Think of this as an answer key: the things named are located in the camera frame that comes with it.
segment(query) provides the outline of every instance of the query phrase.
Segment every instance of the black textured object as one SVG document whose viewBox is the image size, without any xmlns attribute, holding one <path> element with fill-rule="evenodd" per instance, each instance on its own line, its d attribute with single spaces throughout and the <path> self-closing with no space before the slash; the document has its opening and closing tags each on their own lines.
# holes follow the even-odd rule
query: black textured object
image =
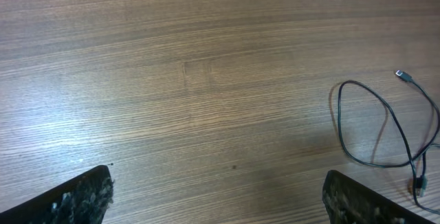
<svg viewBox="0 0 440 224">
<path fill-rule="evenodd" d="M 1 224 L 101 224 L 112 202 L 107 166 L 95 168 L 0 214 Z"/>
<path fill-rule="evenodd" d="M 336 170 L 327 173 L 322 188 L 331 224 L 425 224 L 433 223 Z"/>
</svg>

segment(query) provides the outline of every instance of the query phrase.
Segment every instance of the cable connector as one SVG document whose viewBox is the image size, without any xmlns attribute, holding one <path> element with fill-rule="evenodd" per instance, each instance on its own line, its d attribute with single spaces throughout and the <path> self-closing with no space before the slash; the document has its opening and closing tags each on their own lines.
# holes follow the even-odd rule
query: cable connector
<svg viewBox="0 0 440 224">
<path fill-rule="evenodd" d="M 395 74 L 396 74 L 396 76 L 398 76 L 400 79 L 402 79 L 405 82 L 412 82 L 413 81 L 413 77 L 411 77 L 409 74 L 405 73 L 402 70 L 397 70 Z"/>
<path fill-rule="evenodd" d="M 425 194 L 426 185 L 428 185 L 428 180 L 425 175 L 422 175 L 417 178 L 415 182 L 415 193 L 417 196 L 422 197 Z"/>
</svg>

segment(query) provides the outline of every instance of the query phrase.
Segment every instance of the wooden surface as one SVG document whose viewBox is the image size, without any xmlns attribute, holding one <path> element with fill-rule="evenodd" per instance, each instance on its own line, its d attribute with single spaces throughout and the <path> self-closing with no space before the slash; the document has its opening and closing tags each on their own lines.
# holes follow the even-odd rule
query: wooden surface
<svg viewBox="0 0 440 224">
<path fill-rule="evenodd" d="M 328 223 L 335 169 L 439 222 L 410 168 L 354 163 L 332 120 L 359 80 L 415 152 L 431 108 L 393 70 L 440 102 L 439 35 L 440 0 L 0 0 L 0 211 L 113 164 L 104 223 Z M 347 87 L 342 104 L 355 155 L 406 159 L 390 118 L 376 143 L 379 102 Z"/>
</svg>

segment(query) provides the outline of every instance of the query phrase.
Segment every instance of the black cable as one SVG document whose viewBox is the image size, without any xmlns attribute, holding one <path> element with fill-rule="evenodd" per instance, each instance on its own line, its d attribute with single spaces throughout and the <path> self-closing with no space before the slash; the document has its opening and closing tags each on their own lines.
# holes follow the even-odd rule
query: black cable
<svg viewBox="0 0 440 224">
<path fill-rule="evenodd" d="M 410 75 L 408 75 L 405 72 L 402 71 L 397 71 L 396 75 L 399 76 L 399 78 L 401 78 L 403 81 L 405 82 L 409 82 L 409 83 L 413 83 L 414 86 L 416 86 L 416 88 L 418 88 L 420 90 L 420 92 L 422 92 L 422 94 L 425 96 L 426 99 L 428 99 L 428 101 L 431 103 L 432 107 L 434 107 L 434 110 L 437 114 L 437 128 L 434 132 L 434 135 L 432 136 L 431 140 L 413 157 L 411 155 L 411 151 L 410 151 L 410 146 L 408 144 L 408 140 L 406 139 L 405 133 L 402 129 L 402 127 L 400 126 L 399 121 L 397 121 L 397 118 L 394 114 L 393 109 L 391 108 L 390 104 L 387 103 L 387 101 L 385 101 L 378 93 L 374 92 L 371 88 L 367 87 L 366 85 L 362 84 L 361 82 L 355 81 L 355 80 L 348 80 L 345 81 L 341 84 L 340 88 L 339 88 L 339 94 L 338 94 L 338 132 L 339 132 L 339 139 L 342 145 L 342 149 L 344 150 L 344 152 L 353 160 L 367 165 L 367 166 L 374 166 L 374 167 L 378 167 L 378 168 L 398 168 L 398 167 L 404 167 L 407 165 L 411 165 L 411 170 L 412 170 L 412 196 L 414 198 L 414 202 L 415 204 L 426 211 L 432 212 L 434 214 L 440 214 L 439 211 L 437 210 L 431 210 L 430 208 L 426 208 L 424 206 L 422 206 L 418 200 L 417 200 L 417 193 L 416 193 L 416 187 L 417 187 L 417 173 L 416 173 L 416 168 L 414 165 L 414 161 L 416 161 L 417 159 L 420 159 L 420 157 L 422 156 L 423 159 L 423 171 L 422 171 L 422 175 L 419 179 L 425 179 L 425 173 L 426 173 L 426 151 L 431 147 L 431 146 L 437 146 L 440 147 L 440 144 L 435 144 L 434 140 L 437 136 L 437 134 L 440 131 L 440 111 L 439 111 L 439 107 L 437 107 L 437 105 L 434 103 L 434 101 L 429 97 L 429 95 L 425 92 L 425 90 L 423 88 L 421 88 L 412 78 Z M 381 164 L 374 164 L 374 163 L 368 163 L 365 161 L 362 161 L 354 156 L 352 156 L 352 154 L 347 150 L 345 143 L 344 143 L 344 139 L 342 138 L 342 127 L 341 127 L 341 98 L 342 98 L 342 89 L 344 88 L 345 85 L 347 84 L 354 84 L 354 85 L 358 85 L 363 87 L 364 89 L 366 89 L 368 92 L 372 93 L 378 100 L 380 100 L 380 102 L 390 111 L 391 116 L 393 117 L 394 122 L 396 123 L 397 128 L 399 129 L 400 135 L 404 141 L 405 144 L 405 149 L 406 149 L 406 153 L 408 155 L 408 161 L 404 162 L 402 164 L 386 164 L 386 165 L 381 165 Z"/>
</svg>

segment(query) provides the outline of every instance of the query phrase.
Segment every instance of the wood grain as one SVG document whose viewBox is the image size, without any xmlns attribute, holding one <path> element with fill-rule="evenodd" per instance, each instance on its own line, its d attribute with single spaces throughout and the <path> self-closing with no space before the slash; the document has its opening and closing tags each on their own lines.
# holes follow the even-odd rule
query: wood grain
<svg viewBox="0 0 440 224">
<path fill-rule="evenodd" d="M 410 168 L 354 163 L 333 123 L 338 84 L 359 80 L 415 152 L 432 110 L 393 70 L 439 102 L 439 35 L 440 0 L 0 0 L 0 211 L 113 164 L 104 223 L 328 223 L 335 169 L 439 222 Z M 347 87 L 342 104 L 355 155 L 405 160 L 379 102 Z"/>
</svg>

